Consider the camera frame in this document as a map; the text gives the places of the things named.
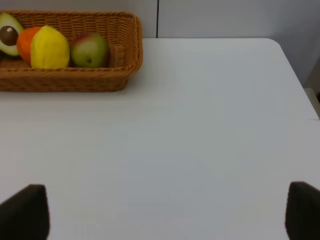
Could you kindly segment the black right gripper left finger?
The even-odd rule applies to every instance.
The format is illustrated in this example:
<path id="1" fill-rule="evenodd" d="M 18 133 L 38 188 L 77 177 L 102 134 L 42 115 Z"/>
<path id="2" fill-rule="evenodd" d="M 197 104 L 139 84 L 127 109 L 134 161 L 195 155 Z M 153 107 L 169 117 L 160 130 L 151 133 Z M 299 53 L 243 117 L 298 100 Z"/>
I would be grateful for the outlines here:
<path id="1" fill-rule="evenodd" d="M 2 240 L 46 240 L 50 212 L 46 187 L 30 184 L 0 204 Z"/>

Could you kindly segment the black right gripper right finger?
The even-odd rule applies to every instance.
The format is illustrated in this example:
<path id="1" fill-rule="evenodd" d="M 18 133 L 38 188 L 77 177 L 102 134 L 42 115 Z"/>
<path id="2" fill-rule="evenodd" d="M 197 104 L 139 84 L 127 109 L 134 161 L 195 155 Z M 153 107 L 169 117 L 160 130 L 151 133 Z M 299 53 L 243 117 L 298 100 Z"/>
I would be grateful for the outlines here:
<path id="1" fill-rule="evenodd" d="M 303 181 L 288 189 L 285 229 L 290 240 L 320 238 L 320 190 Z"/>

